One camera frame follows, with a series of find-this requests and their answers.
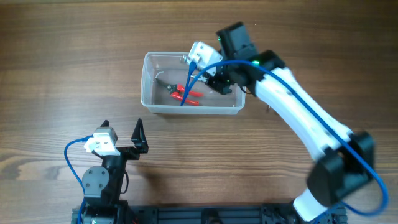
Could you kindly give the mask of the clear plastic container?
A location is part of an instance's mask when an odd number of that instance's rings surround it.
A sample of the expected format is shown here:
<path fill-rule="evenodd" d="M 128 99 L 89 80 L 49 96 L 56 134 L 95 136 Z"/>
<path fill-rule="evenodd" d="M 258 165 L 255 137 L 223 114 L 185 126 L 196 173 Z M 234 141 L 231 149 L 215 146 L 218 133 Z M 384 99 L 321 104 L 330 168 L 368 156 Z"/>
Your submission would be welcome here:
<path fill-rule="evenodd" d="M 245 105 L 246 94 L 234 85 L 232 92 L 221 95 L 197 81 L 192 88 L 203 94 L 202 97 L 189 96 L 198 101 L 198 106 L 180 102 L 170 96 L 167 89 L 159 85 L 157 78 L 171 85 L 186 83 L 188 65 L 183 63 L 185 52 L 148 52 L 145 55 L 141 79 L 141 103 L 152 113 L 168 114 L 218 114 L 235 115 Z"/>

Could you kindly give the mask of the red handled cutters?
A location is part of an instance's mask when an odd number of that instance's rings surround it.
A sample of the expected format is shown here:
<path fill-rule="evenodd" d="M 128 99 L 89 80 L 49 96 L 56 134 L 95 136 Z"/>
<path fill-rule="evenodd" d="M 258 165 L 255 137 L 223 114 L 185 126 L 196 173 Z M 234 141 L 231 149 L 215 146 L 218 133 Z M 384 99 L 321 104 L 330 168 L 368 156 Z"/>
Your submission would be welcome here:
<path fill-rule="evenodd" d="M 167 89 L 167 91 L 169 92 L 170 96 L 176 100 L 182 101 L 183 100 L 183 94 L 185 93 L 185 87 L 181 84 L 169 84 L 164 82 L 163 80 L 156 78 L 155 79 L 157 84 L 159 84 L 160 86 L 163 86 L 164 88 Z M 194 96 L 194 97 L 203 97 L 204 94 L 199 93 L 197 91 L 193 91 L 190 90 L 188 92 L 188 95 Z M 199 101 L 195 101 L 195 100 L 191 100 L 191 99 L 186 99 L 185 103 L 187 103 L 188 105 L 192 105 L 192 106 L 199 106 L 200 103 Z"/>

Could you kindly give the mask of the small silver wrench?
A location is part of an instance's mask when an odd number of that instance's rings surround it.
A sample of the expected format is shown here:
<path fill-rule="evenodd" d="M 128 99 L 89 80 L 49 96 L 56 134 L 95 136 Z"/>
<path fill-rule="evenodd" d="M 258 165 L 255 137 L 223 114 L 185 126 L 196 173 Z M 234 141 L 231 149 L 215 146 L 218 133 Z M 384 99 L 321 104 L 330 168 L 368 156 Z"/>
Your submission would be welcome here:
<path fill-rule="evenodd" d="M 189 58 L 188 55 L 183 55 L 182 58 L 180 59 L 180 62 L 186 65 L 190 65 L 191 59 Z"/>

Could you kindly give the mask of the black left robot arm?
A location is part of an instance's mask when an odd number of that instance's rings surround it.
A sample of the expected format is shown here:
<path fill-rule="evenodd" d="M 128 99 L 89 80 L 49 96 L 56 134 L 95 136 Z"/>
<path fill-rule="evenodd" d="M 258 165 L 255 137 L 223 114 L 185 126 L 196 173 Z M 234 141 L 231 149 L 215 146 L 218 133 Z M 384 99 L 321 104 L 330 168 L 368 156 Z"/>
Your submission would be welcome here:
<path fill-rule="evenodd" d="M 140 159 L 148 153 L 148 143 L 143 122 L 137 120 L 131 136 L 133 146 L 116 146 L 115 130 L 104 121 L 86 140 L 87 152 L 101 159 L 100 166 L 90 167 L 82 177 L 83 203 L 79 208 L 77 223 L 138 223 L 138 217 L 120 196 L 127 192 L 123 184 L 129 185 L 126 164 Z"/>

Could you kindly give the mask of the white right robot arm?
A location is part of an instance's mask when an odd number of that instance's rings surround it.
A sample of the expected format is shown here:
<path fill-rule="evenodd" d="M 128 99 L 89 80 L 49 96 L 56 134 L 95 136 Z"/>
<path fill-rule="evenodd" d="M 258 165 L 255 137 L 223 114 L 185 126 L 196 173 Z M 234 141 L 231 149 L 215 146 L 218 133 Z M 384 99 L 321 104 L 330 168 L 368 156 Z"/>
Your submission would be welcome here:
<path fill-rule="evenodd" d="M 374 141 L 367 132 L 355 134 L 332 118 L 275 52 L 258 51 L 242 22 L 216 34 L 220 50 L 208 47 L 199 66 L 210 76 L 208 86 L 220 93 L 234 84 L 247 88 L 291 127 L 315 162 L 288 220 L 317 223 L 376 178 Z"/>

